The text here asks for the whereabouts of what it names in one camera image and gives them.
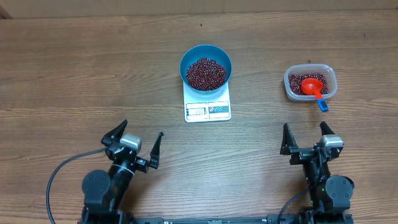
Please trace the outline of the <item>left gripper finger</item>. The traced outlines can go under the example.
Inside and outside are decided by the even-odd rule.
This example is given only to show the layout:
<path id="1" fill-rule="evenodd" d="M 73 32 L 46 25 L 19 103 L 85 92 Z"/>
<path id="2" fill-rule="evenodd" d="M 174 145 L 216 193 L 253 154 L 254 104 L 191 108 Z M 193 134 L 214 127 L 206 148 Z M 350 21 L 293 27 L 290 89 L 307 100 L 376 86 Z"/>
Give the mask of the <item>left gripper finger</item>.
<path id="1" fill-rule="evenodd" d="M 164 136 L 163 132 L 160 132 L 156 142 L 150 152 L 150 161 L 149 161 L 149 166 L 153 169 L 158 169 L 159 163 L 160 163 L 160 145 L 161 145 L 161 140 L 162 137 Z"/>
<path id="2" fill-rule="evenodd" d="M 124 130 L 127 126 L 127 120 L 125 119 L 121 124 L 112 129 L 110 132 L 106 133 L 102 139 L 101 144 L 104 146 L 110 146 L 114 142 L 119 142 L 123 136 Z"/>

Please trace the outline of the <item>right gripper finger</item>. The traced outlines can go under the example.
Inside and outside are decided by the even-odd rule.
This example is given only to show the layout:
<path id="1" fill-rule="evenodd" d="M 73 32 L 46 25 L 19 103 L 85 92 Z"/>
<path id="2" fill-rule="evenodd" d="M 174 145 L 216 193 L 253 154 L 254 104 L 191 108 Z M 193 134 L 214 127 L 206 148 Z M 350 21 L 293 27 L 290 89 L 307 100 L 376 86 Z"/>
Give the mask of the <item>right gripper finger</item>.
<path id="1" fill-rule="evenodd" d="M 291 155 L 298 149 L 295 138 L 289 128 L 289 124 L 285 123 L 283 126 L 282 143 L 280 147 L 280 155 Z"/>
<path id="2" fill-rule="evenodd" d="M 331 130 L 331 128 L 329 127 L 329 125 L 327 125 L 327 123 L 325 121 L 322 121 L 320 123 L 320 129 L 322 132 L 322 136 L 325 135 L 334 135 L 335 133 Z"/>

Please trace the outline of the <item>red scoop with blue handle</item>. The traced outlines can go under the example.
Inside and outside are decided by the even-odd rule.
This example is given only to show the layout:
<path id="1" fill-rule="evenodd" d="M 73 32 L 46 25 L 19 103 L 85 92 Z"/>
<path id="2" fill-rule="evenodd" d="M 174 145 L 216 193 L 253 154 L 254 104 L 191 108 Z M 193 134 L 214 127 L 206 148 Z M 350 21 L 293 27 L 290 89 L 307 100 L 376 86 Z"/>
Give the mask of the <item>red scoop with blue handle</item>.
<path id="1" fill-rule="evenodd" d="M 315 78 L 306 78 L 301 83 L 302 92 L 306 95 L 314 95 L 319 109 L 321 112 L 326 113 L 328 112 L 329 107 L 321 94 L 322 88 L 323 83 Z"/>

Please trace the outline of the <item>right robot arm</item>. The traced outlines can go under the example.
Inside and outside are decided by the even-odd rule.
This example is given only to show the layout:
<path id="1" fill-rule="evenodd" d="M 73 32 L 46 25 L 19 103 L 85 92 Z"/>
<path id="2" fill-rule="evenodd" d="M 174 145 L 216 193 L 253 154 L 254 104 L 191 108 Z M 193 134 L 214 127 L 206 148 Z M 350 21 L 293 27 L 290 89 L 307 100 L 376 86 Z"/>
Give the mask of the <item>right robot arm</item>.
<path id="1" fill-rule="evenodd" d="M 342 175 L 331 175 L 328 163 L 339 157 L 344 142 L 326 122 L 320 123 L 321 139 L 313 147 L 298 147 L 289 125 L 284 124 L 280 154 L 290 156 L 291 165 L 303 166 L 307 189 L 290 199 L 280 210 L 277 223 L 353 223 L 350 209 L 354 182 Z M 296 215 L 284 215 L 286 208 L 309 194 L 311 206 Z"/>

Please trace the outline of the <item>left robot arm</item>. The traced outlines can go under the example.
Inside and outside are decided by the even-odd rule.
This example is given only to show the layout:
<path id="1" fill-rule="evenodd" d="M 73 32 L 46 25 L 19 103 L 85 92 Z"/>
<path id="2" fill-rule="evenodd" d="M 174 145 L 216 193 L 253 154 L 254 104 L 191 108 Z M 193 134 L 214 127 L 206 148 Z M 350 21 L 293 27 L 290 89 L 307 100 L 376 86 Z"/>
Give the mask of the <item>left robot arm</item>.
<path id="1" fill-rule="evenodd" d="M 150 152 L 150 159 L 147 160 L 138 156 L 141 139 L 125 133 L 126 126 L 125 120 L 101 139 L 105 153 L 113 163 L 108 171 L 94 170 L 84 177 L 81 186 L 85 195 L 82 223 L 138 222 L 132 213 L 122 211 L 120 205 L 137 171 L 146 173 L 150 168 L 159 167 L 160 144 L 164 134 L 159 133 Z"/>

